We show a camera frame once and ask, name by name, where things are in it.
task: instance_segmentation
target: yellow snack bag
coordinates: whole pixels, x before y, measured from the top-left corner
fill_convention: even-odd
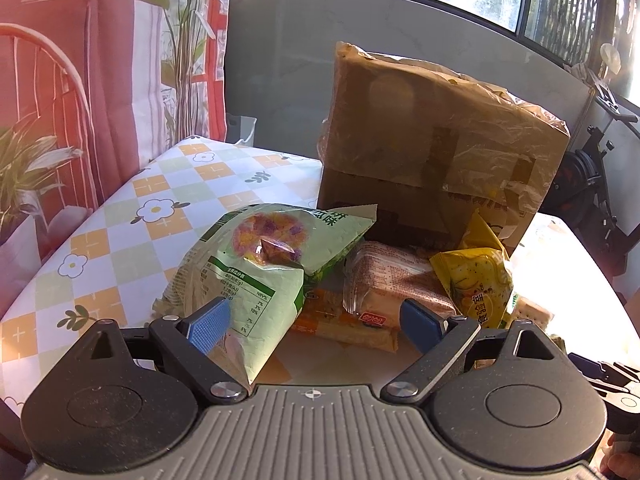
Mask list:
[[[508,261],[507,251],[478,210],[471,216],[460,248],[430,258],[451,301],[482,328],[498,328],[506,310],[513,290]]]

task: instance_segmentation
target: orange snack package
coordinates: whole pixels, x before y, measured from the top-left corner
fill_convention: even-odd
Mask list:
[[[345,310],[369,324],[399,329],[406,298],[445,318],[457,313],[431,264],[407,250],[362,242],[345,269]]]
[[[371,326],[342,308],[342,294],[321,288],[309,292],[291,330],[387,352],[398,350],[398,331]]]

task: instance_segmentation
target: table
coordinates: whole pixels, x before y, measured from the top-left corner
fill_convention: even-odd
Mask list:
[[[184,253],[243,205],[314,206],[318,160],[201,137],[149,164],[46,262],[0,323],[0,397],[16,413],[95,319],[143,326]],[[555,313],[568,351],[640,365],[640,340],[609,283],[559,219],[538,214],[512,257],[516,290]],[[371,383],[379,390],[418,357],[289,332],[257,383]]]

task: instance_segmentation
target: nutrition facts label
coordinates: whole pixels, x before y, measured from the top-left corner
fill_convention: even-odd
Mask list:
[[[233,329],[242,335],[248,336],[276,291],[242,272],[242,270],[226,266],[214,256],[209,258],[206,269],[209,272],[215,272],[222,282],[223,296],[229,298],[229,300],[234,298],[241,300],[238,302],[232,301],[232,308],[242,305],[245,310],[245,321],[240,323],[239,326],[234,326]]]

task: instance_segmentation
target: metal screw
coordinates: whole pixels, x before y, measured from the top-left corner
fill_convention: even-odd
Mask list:
[[[231,381],[222,381],[216,383],[211,387],[211,395],[219,397],[220,399],[235,399],[242,395],[244,388],[238,383]]]
[[[404,381],[396,381],[395,383],[388,384],[386,391],[394,397],[413,397],[418,393],[418,386]]]

